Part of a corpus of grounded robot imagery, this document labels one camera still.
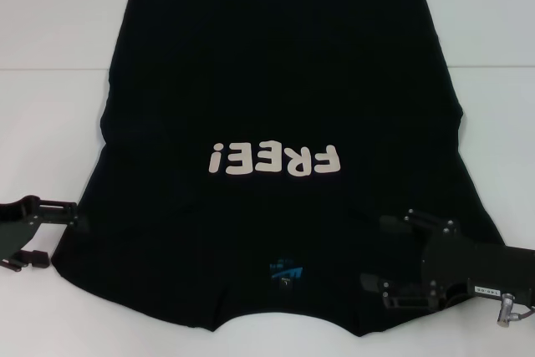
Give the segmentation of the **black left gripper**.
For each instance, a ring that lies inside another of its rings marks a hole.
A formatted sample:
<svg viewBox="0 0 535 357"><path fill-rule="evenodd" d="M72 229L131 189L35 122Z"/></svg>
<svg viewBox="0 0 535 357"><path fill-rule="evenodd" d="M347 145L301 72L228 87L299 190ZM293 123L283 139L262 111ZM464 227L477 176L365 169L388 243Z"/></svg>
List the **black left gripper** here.
<svg viewBox="0 0 535 357"><path fill-rule="evenodd" d="M36 234L40 223L79 224L78 205L75 202L40 200L37 196L25 196L19 201L1 205L1 267L22 270L48 268L49 255L38 250L22 248Z"/></svg>

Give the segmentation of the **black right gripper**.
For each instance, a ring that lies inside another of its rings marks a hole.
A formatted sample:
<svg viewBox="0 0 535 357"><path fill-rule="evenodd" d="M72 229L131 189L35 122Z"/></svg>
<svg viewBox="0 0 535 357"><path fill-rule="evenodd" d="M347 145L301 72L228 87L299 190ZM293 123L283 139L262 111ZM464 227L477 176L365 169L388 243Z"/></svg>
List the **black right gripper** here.
<svg viewBox="0 0 535 357"><path fill-rule="evenodd" d="M381 216L380 229L389 234L430 235L421 259L421 284L396 282L362 273L364 291L378 293L387 309L440 309L458 294L511 299L534 309L534 251L480 243L461 233L456 221L409 209L402 217Z"/></svg>

